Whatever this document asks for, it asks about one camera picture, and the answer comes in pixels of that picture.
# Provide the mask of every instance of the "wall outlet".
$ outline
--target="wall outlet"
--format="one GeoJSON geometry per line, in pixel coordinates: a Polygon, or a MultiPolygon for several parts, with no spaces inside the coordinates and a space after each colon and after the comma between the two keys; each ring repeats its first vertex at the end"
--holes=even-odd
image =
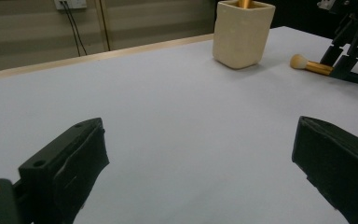
{"type": "Polygon", "coordinates": [[[66,2],[69,8],[85,8],[87,7],[86,0],[54,0],[57,10],[64,10],[61,2],[66,2]]]}

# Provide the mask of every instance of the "table surface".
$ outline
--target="table surface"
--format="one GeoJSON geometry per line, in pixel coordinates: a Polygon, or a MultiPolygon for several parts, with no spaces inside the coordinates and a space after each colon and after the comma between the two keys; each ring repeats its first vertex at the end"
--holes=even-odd
{"type": "Polygon", "coordinates": [[[212,41],[0,79],[0,177],[70,126],[100,117],[111,164],[80,223],[347,223],[291,162],[300,116],[358,136],[358,85],[294,70],[330,40],[273,29],[231,70],[212,41]]]}

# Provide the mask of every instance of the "pencil holder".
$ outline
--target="pencil holder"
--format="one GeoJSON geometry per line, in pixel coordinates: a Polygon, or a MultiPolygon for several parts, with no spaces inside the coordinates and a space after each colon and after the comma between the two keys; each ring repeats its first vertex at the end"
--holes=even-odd
{"type": "Polygon", "coordinates": [[[275,6],[253,2],[250,8],[238,7],[238,1],[217,5],[213,36],[213,57],[234,69],[260,62],[275,6]]]}

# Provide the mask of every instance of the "black cable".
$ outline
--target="black cable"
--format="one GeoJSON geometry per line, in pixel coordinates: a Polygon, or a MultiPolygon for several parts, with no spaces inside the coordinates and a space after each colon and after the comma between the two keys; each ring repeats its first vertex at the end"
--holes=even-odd
{"type": "Polygon", "coordinates": [[[65,10],[66,16],[68,16],[68,20],[71,23],[71,27],[72,27],[72,32],[74,34],[74,39],[76,42],[76,48],[77,48],[77,55],[80,57],[80,50],[79,50],[79,45],[77,44],[77,38],[76,38],[76,34],[75,34],[75,29],[74,29],[74,25],[72,24],[72,20],[69,16],[68,10],[66,8],[66,5],[63,3],[63,1],[60,1],[61,5],[63,6],[63,9],[65,10]]]}
{"type": "Polygon", "coordinates": [[[69,8],[68,3],[67,3],[66,1],[64,2],[64,4],[68,7],[69,15],[71,16],[72,21],[74,22],[74,25],[75,25],[75,28],[76,28],[76,32],[77,32],[77,37],[79,38],[80,45],[81,45],[81,47],[83,48],[84,53],[87,55],[86,49],[84,48],[83,42],[81,41],[79,31],[77,30],[77,26],[76,26],[75,19],[74,19],[74,17],[72,16],[71,8],[69,8]]]}

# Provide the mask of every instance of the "brush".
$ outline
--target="brush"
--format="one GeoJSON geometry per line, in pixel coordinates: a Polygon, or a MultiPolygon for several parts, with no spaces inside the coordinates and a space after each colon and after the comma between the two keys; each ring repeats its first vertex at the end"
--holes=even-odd
{"type": "Polygon", "coordinates": [[[296,54],[292,57],[290,66],[295,69],[305,69],[324,76],[329,76],[331,71],[333,71],[332,66],[308,61],[308,59],[304,58],[301,54],[296,54]]]}
{"type": "Polygon", "coordinates": [[[252,0],[239,0],[238,5],[242,8],[249,8],[251,7],[252,0]]]}

